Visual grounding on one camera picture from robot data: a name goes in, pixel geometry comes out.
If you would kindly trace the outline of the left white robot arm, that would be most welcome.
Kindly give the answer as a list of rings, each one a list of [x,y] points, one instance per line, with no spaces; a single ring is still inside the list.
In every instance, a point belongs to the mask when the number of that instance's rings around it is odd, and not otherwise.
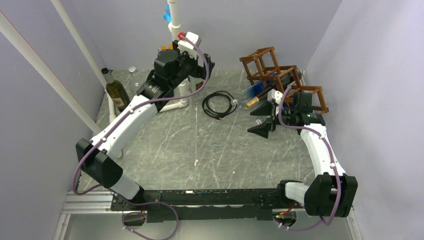
[[[117,153],[150,118],[159,113],[169,101],[177,100],[174,90],[188,77],[202,79],[207,83],[215,63],[210,55],[197,49],[165,49],[158,53],[153,69],[137,90],[129,105],[103,131],[91,140],[84,138],[76,143],[78,165],[72,177],[72,191],[84,195],[93,190],[78,191],[81,172],[104,187],[124,198],[131,210],[144,203],[144,189],[124,174],[115,162]]]

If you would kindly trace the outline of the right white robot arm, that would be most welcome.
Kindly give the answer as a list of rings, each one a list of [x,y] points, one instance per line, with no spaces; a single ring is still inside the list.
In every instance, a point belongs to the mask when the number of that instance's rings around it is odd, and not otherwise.
[[[293,103],[284,106],[283,93],[271,90],[248,102],[248,107],[263,101],[252,116],[265,116],[259,125],[249,128],[249,133],[267,138],[277,125],[295,129],[308,150],[315,178],[310,185],[284,180],[282,189],[275,194],[276,203],[289,207],[294,201],[301,204],[310,216],[346,218],[351,210],[358,188],[354,176],[346,174],[337,160],[323,116],[314,112],[312,94],[296,92]]]

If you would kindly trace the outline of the clear bottle white cap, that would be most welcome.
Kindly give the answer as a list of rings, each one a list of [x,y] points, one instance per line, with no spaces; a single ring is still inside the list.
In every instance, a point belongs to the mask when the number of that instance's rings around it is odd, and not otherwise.
[[[130,66],[128,72],[134,89],[138,90],[146,80],[146,70],[140,70],[135,66]]]

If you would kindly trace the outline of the brown bottle gold foil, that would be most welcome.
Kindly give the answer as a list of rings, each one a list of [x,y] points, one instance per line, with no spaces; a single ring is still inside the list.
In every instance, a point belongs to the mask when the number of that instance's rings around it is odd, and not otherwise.
[[[247,108],[251,108],[257,103],[266,100],[268,98],[268,92],[271,90],[277,90],[278,83],[276,81],[266,81],[267,86],[262,81],[258,81],[252,86],[251,96],[249,96],[248,102],[245,104]]]

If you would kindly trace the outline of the green wine bottle silver foil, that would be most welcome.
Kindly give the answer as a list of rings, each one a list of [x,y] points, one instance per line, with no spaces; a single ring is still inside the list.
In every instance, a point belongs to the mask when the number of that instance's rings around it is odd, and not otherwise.
[[[112,70],[106,67],[102,68],[101,73],[106,81],[105,90],[110,96],[115,107],[123,112],[130,104],[130,98],[123,84],[115,80],[112,76]]]

